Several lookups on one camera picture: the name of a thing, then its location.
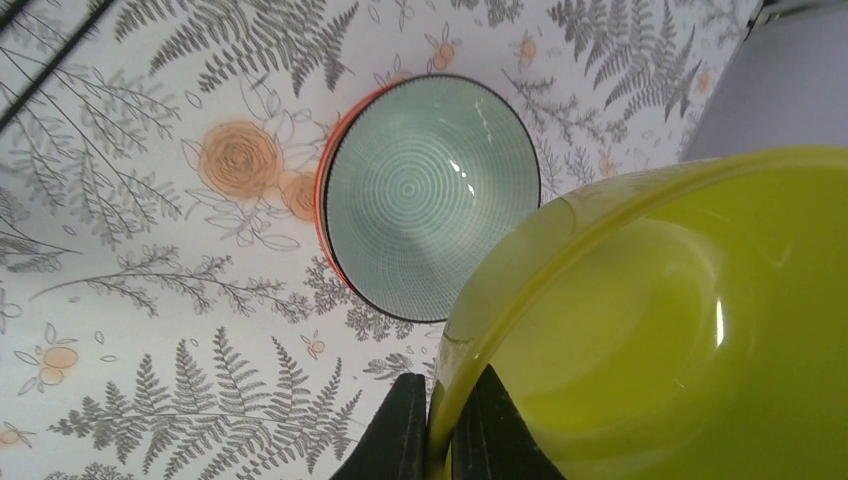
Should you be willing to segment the lime green bowl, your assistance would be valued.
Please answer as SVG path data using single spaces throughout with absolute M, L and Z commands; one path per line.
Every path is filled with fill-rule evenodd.
M 427 468 L 493 369 L 568 479 L 847 475 L 847 151 L 800 146 L 583 186 L 462 288 Z

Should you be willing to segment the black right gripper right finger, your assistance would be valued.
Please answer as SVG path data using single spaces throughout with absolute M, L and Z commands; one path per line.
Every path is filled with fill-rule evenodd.
M 453 429 L 451 477 L 565 479 L 534 440 L 490 365 L 480 375 Z

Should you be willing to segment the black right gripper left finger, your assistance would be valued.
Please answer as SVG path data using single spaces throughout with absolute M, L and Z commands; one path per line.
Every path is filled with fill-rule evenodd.
M 425 377 L 399 375 L 347 460 L 332 480 L 411 480 L 424 473 Z

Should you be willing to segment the floral patterned table mat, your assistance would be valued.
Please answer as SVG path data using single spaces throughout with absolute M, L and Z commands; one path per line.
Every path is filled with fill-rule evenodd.
M 1 5 L 1 106 L 94 1 Z M 312 224 L 329 130 L 454 73 L 542 197 L 680 158 L 757 1 L 116 1 L 1 132 L 1 475 L 324 479 L 439 325 L 373 310 Z

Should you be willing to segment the orange patterned white bowl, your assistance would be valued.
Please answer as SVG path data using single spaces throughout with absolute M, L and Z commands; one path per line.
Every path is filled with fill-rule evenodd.
M 313 213 L 316 235 L 319 240 L 321 249 L 329 262 L 329 266 L 339 277 L 341 282 L 349 288 L 351 288 L 351 283 L 346 278 L 346 276 L 342 272 L 342 269 L 335 260 L 335 257 L 333 256 L 333 250 L 330 245 L 329 227 L 326 220 L 326 194 L 330 178 L 330 170 L 332 167 L 332 163 L 335 159 L 336 152 L 338 151 L 340 142 L 348 131 L 348 129 L 350 128 L 352 122 L 366 107 L 368 107 L 371 103 L 373 103 L 376 99 L 378 99 L 381 95 L 383 95 L 390 89 L 390 86 L 386 86 L 378 88 L 377 90 L 369 93 L 367 96 L 363 97 L 358 103 L 356 103 L 346 114 L 341 116 L 336 122 L 336 124 L 330 128 L 329 135 L 321 153 L 320 161 L 315 176 L 315 187 L 313 191 Z

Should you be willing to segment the teal striped bowl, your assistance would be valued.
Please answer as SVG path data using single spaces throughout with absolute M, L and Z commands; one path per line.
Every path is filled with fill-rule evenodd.
M 540 206 L 539 161 L 517 112 L 477 80 L 429 74 L 390 87 L 336 152 L 330 245 L 367 306 L 441 322 L 492 247 Z

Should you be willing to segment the black wire dish rack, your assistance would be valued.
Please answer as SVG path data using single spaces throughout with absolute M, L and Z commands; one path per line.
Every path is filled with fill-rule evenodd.
M 76 29 L 69 36 L 63 38 L 63 42 L 52 55 L 45 58 L 36 58 L 31 63 L 39 69 L 35 72 L 22 70 L 22 75 L 27 80 L 25 87 L 15 93 L 1 114 L 1 132 L 16 119 L 20 112 L 28 105 L 31 99 L 43 88 L 48 79 L 55 73 L 58 67 L 83 43 L 93 35 L 94 30 L 116 4 L 116 1 L 94 1 L 87 15 L 79 22 Z

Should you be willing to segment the aluminium frame rail right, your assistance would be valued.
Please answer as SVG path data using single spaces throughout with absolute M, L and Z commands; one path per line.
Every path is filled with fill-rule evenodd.
M 764 0 L 747 24 L 748 38 L 756 29 L 799 14 L 830 11 L 846 7 L 847 0 Z

